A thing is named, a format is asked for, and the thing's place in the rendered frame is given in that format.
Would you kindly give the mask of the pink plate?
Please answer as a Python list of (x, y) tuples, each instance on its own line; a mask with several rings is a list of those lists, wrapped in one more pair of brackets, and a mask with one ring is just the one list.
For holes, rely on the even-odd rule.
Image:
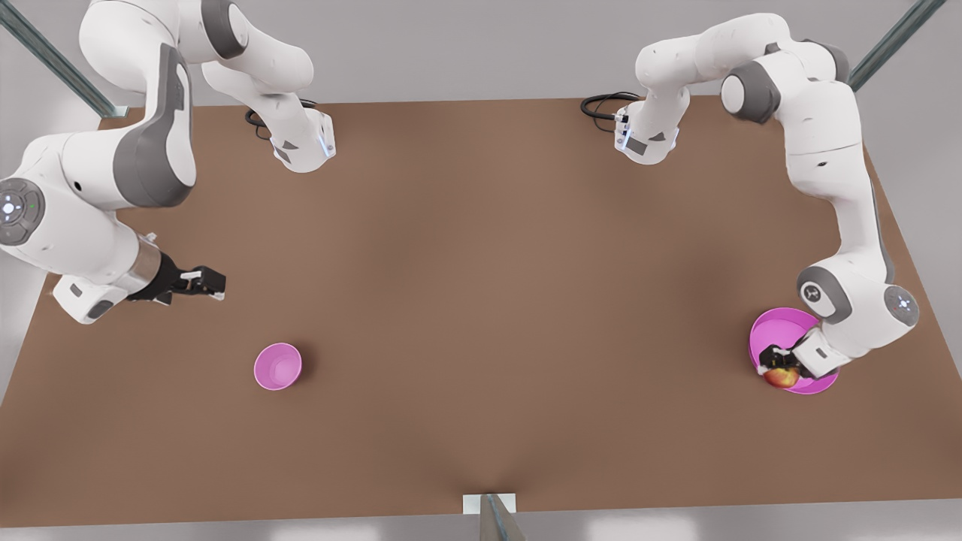
[[(763, 312), (753, 323), (749, 333), (749, 354), (755, 369), (759, 367), (759, 355), (767, 346), (777, 345), (789, 349), (810, 328), (814, 328), (818, 320), (808, 312), (790, 307), (779, 307)], [(792, 387), (780, 384), (777, 388), (795, 394), (818, 394), (827, 391), (837, 380), (838, 374), (831, 374), (821, 379), (798, 377)]]

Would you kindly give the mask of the pink bowl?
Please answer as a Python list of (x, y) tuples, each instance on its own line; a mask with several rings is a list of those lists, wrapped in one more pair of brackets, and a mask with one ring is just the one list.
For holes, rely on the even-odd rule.
[(255, 359), (253, 376), (262, 389), (279, 391), (298, 380), (303, 367), (301, 353), (291, 343), (272, 343)]

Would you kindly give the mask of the silver frame post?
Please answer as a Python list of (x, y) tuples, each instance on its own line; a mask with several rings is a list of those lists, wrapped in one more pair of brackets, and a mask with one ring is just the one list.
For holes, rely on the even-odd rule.
[(947, 2), (948, 0), (914, 0), (901, 18), (852, 69), (848, 84), (853, 92), (862, 89)]
[(0, 0), (0, 26), (13, 35), (45, 68), (64, 83), (101, 119), (123, 119), (129, 107), (118, 106), (107, 99), (96, 86), (57, 47), (21, 14), (10, 0)]
[(516, 521), (517, 509), (515, 493), (461, 497), (461, 513), (479, 517), (479, 541), (528, 541)]

